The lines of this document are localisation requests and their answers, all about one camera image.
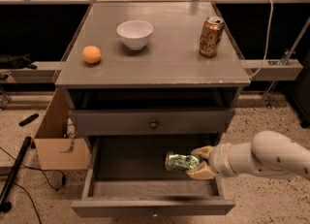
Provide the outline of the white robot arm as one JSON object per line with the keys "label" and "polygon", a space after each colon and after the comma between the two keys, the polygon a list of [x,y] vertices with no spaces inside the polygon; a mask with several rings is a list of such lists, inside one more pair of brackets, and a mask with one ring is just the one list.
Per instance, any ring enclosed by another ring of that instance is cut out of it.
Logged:
{"label": "white robot arm", "polygon": [[242,174],[310,179],[310,151],[274,131],[261,131],[249,143],[208,145],[194,149],[192,154],[202,159],[195,169],[186,172],[192,179],[236,177]]}

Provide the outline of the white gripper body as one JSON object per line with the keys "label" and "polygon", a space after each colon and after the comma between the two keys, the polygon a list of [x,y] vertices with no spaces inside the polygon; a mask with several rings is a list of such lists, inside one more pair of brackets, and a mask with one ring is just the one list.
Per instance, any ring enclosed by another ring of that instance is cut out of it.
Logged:
{"label": "white gripper body", "polygon": [[221,177],[233,176],[233,169],[229,162],[231,146],[231,144],[218,144],[213,147],[208,163],[215,175]]}

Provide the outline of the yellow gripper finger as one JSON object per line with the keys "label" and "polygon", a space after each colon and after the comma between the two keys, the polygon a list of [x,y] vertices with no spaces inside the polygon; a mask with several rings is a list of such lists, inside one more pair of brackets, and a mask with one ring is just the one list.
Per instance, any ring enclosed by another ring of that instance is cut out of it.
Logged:
{"label": "yellow gripper finger", "polygon": [[190,178],[196,180],[210,180],[215,178],[210,166],[205,161],[199,164],[195,169],[188,170],[186,174]]}
{"label": "yellow gripper finger", "polygon": [[202,159],[209,159],[212,150],[213,150],[213,147],[212,147],[212,146],[206,145],[206,146],[203,146],[203,147],[199,147],[199,148],[193,149],[193,150],[191,151],[191,153],[192,153],[193,155],[198,155],[198,156],[200,156]]}

